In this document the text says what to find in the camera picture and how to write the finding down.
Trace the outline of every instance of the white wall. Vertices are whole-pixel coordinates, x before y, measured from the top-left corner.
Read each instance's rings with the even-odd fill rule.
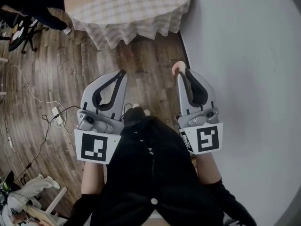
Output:
[[[301,16],[292,0],[193,0],[180,30],[216,92],[225,186],[272,226],[301,186]]]

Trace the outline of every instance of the wooden floor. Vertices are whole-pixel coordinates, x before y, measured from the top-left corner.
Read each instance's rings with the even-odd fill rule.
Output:
[[[62,12],[55,14],[68,21]],[[140,103],[144,109],[159,117],[170,127],[176,128],[174,117],[179,113],[172,65],[184,60],[177,34],[167,37],[157,35],[155,40],[137,39],[117,48],[97,50],[85,32],[73,31],[69,35],[49,30],[36,35],[36,53],[27,47],[21,55],[21,47],[8,53],[8,43],[0,43],[0,57],[9,63],[0,62],[0,91],[5,91],[5,77],[12,65],[23,71],[34,95],[42,101],[57,100],[65,107],[80,105],[85,87],[100,75],[123,68],[129,80],[125,103]],[[0,171],[6,175],[13,170],[18,176],[25,166],[38,154],[48,124],[43,114],[52,118],[56,103],[46,104],[35,100],[17,68],[8,75],[6,98],[7,121],[16,152],[9,148],[4,126],[4,103],[0,103]],[[77,125],[76,109],[68,110],[67,129],[73,132]],[[77,161],[73,136],[64,129],[52,125],[41,155],[26,171],[32,179],[39,173],[51,176],[68,192],[56,207],[56,211],[69,216],[74,202],[80,197],[83,162]],[[47,189],[41,203],[47,207],[58,190]]]

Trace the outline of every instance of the round table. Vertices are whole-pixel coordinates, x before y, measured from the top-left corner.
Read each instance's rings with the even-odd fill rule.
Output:
[[[155,39],[159,32],[178,32],[190,0],[65,0],[76,30],[86,31],[98,49],[120,40],[128,44],[137,34]]]

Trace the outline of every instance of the power strip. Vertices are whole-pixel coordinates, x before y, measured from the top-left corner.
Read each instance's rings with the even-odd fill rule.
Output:
[[[57,107],[54,107],[54,108],[52,109],[52,113],[53,113],[54,116],[56,116],[56,115],[58,115],[60,112],[59,112],[59,110],[58,110]],[[63,119],[62,119],[61,115],[59,115],[59,116],[56,118],[55,121],[57,122],[57,124],[58,124],[59,126],[62,126],[62,125],[63,125]]]

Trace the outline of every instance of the white button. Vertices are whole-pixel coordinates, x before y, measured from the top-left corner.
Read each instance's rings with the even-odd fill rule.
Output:
[[[151,199],[151,203],[154,204],[154,205],[156,205],[156,204],[158,203],[158,200],[155,199],[155,198],[152,198],[152,199]]]

